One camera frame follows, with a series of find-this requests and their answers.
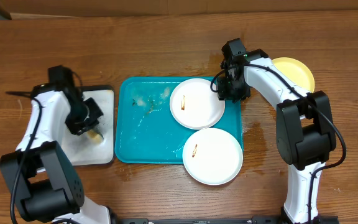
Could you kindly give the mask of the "yellow sponge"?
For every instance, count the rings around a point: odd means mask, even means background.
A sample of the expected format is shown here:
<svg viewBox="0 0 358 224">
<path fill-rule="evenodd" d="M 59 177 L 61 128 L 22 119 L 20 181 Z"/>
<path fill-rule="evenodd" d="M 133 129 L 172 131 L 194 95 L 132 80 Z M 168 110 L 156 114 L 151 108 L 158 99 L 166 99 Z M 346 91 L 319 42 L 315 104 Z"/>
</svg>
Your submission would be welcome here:
<svg viewBox="0 0 358 224">
<path fill-rule="evenodd" d="M 104 141 L 103 135 L 97 130 L 90 129 L 86 133 L 95 144 L 101 144 Z"/>
</svg>

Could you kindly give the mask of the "white plate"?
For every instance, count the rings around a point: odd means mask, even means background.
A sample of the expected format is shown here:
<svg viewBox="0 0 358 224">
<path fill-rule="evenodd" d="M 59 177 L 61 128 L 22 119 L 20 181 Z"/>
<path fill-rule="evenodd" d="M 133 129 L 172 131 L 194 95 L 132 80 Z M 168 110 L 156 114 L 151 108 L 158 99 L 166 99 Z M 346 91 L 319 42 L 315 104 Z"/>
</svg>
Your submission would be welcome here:
<svg viewBox="0 0 358 224">
<path fill-rule="evenodd" d="M 177 85 L 170 95 L 170 111 L 174 119 L 189 129 L 214 126 L 223 116 L 225 102 L 211 90 L 211 81 L 191 78 Z"/>
<path fill-rule="evenodd" d="M 233 135 L 222 129 L 206 128 L 186 140 L 182 159 L 187 173 L 198 182 L 222 185 L 240 172 L 243 151 Z"/>
</svg>

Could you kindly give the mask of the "yellow round plate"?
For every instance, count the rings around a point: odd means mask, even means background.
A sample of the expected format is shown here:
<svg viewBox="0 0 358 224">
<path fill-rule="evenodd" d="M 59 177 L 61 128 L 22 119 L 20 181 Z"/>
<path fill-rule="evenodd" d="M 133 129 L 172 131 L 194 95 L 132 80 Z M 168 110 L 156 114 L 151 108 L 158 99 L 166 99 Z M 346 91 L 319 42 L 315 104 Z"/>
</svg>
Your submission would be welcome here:
<svg viewBox="0 0 358 224">
<path fill-rule="evenodd" d="M 290 57 L 279 57 L 272 60 L 275 67 L 298 86 L 314 92 L 315 82 L 311 70 L 301 61 Z"/>
</svg>

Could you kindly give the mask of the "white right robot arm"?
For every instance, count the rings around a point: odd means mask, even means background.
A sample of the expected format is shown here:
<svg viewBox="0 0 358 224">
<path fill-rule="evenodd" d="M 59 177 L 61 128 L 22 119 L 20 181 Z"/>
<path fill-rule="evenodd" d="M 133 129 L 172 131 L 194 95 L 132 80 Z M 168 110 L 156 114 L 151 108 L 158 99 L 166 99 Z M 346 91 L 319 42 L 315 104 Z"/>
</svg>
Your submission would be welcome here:
<svg viewBox="0 0 358 224">
<path fill-rule="evenodd" d="M 319 180 L 336 147 L 328 96 L 312 93 L 284 75 L 263 50 L 223 50 L 223 77 L 216 75 L 220 100 L 237 102 L 255 88 L 274 108 L 276 145 L 288 164 L 288 192 L 282 220 L 322 223 L 316 208 Z"/>
</svg>

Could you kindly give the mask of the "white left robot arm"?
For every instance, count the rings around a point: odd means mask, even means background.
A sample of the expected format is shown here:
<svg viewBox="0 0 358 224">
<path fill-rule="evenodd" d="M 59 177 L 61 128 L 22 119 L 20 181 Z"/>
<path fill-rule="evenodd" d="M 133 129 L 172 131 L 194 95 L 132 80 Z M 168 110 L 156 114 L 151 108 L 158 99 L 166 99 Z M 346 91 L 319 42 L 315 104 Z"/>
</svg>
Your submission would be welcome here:
<svg viewBox="0 0 358 224">
<path fill-rule="evenodd" d="M 35 86 L 32 114 L 15 152 L 0 158 L 0 171 L 11 193 L 10 212 L 27 222 L 117 223 L 109 207 L 86 197 L 80 177 L 64 153 L 65 128 L 81 135 L 102 115 L 71 84 Z"/>
</svg>

